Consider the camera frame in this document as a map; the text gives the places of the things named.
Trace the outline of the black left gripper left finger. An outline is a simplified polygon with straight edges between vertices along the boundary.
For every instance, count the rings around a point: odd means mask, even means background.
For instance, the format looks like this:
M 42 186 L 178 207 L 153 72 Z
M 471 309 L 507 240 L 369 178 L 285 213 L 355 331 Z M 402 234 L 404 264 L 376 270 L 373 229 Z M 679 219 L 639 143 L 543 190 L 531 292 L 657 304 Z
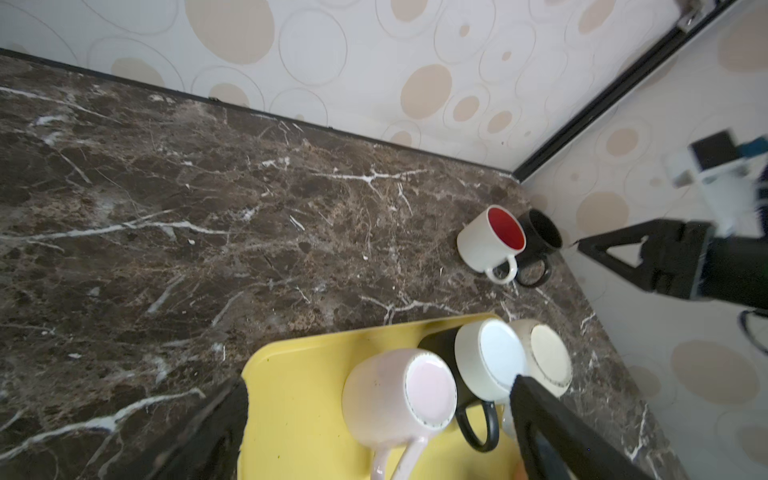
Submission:
M 248 391 L 233 377 L 156 439 L 115 479 L 232 479 L 248 420 Z

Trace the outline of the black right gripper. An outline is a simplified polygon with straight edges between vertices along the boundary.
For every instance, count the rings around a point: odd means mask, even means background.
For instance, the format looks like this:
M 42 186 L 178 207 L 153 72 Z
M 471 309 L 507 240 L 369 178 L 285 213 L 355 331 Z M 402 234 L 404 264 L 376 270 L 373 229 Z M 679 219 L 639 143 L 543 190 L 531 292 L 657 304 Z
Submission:
M 577 250 L 645 292 L 767 308 L 767 240 L 709 222 L 654 219 L 585 237 Z

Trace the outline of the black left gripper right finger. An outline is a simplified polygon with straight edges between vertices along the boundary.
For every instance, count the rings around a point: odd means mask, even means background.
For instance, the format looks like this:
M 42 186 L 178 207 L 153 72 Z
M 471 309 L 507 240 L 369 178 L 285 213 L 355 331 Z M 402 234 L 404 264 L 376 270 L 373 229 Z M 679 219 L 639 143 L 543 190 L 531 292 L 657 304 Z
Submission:
M 536 379 L 516 378 L 510 405 L 530 479 L 647 479 Z

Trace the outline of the black mug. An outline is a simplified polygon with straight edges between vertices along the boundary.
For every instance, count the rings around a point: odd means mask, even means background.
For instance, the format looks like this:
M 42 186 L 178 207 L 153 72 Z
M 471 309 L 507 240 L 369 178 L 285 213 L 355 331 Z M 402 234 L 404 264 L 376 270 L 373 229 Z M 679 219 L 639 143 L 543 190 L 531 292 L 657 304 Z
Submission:
M 563 247 L 563 239 L 557 226 L 541 210 L 532 208 L 518 218 L 526 236 L 526 246 L 517 258 L 518 275 L 515 281 L 524 288 L 537 288 L 546 283 L 552 274 L 550 256 Z M 526 283 L 521 280 L 526 267 L 542 263 L 543 272 L 535 281 Z

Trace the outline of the white mug red inside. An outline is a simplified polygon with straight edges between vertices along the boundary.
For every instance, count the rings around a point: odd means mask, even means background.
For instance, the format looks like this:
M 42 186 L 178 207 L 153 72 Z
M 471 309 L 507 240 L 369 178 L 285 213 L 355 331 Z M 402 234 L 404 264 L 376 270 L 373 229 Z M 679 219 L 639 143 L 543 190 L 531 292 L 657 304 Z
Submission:
M 497 285 L 507 285 L 517 276 L 517 255 L 526 248 L 527 238 L 514 215 L 491 205 L 459 232 L 456 244 L 470 269 Z

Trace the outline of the pink mug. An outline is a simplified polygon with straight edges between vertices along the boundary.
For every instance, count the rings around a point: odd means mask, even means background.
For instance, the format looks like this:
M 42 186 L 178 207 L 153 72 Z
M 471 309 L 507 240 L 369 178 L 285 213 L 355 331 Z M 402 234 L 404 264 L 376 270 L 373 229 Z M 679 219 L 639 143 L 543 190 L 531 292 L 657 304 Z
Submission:
M 342 413 L 352 437 L 372 452 L 372 479 L 408 479 L 428 444 L 454 418 L 458 393 L 433 352 L 396 349 L 358 364 L 347 377 Z

